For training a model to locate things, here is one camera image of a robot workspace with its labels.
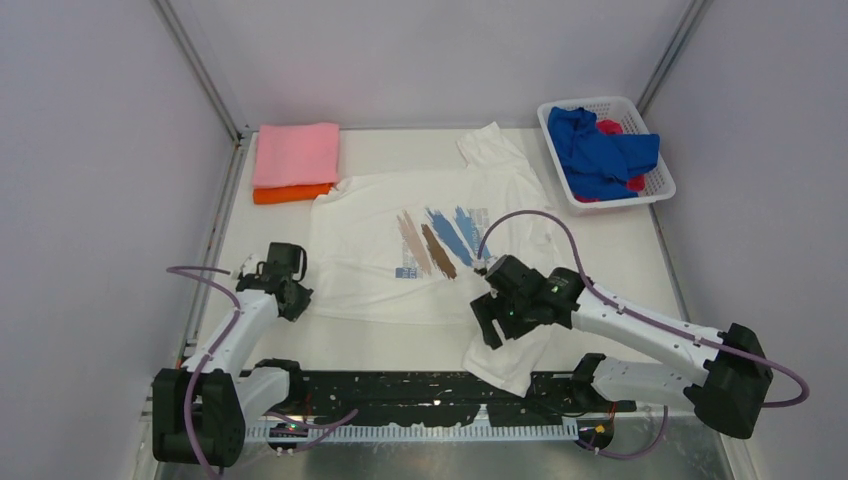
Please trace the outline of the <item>white printed t shirt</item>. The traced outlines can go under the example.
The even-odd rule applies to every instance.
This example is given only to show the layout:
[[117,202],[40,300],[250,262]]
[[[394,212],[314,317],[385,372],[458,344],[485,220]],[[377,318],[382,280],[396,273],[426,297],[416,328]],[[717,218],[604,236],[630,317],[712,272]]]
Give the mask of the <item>white printed t shirt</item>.
[[311,308],[345,320],[474,325],[473,266],[510,254],[541,273],[565,256],[527,156],[496,123],[463,135],[459,168],[354,176],[318,197]]

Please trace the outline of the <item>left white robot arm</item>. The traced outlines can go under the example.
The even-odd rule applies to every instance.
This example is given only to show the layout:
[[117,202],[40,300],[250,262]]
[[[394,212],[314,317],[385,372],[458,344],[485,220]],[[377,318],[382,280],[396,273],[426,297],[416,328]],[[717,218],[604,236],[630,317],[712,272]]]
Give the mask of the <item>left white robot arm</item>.
[[247,429],[276,407],[298,412],[307,398],[298,362],[265,359],[245,367],[254,347],[276,321],[296,321],[309,306],[302,285],[305,249],[273,242],[265,259],[251,258],[224,293],[230,313],[207,343],[177,368],[163,368],[152,385],[152,453],[160,462],[233,466]]

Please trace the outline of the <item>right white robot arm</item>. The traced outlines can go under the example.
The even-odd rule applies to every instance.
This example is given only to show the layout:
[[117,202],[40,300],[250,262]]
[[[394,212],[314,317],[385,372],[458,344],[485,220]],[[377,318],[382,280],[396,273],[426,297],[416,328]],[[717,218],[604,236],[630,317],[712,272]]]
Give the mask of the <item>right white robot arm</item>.
[[543,275],[512,255],[476,272],[490,290],[471,308],[492,349],[559,325],[650,357],[640,363],[584,355],[570,385],[580,408],[596,410],[606,401],[652,403],[690,411],[724,435],[752,437],[774,378],[761,362],[764,350],[753,330],[732,324],[720,331],[653,317],[576,271],[559,267]]

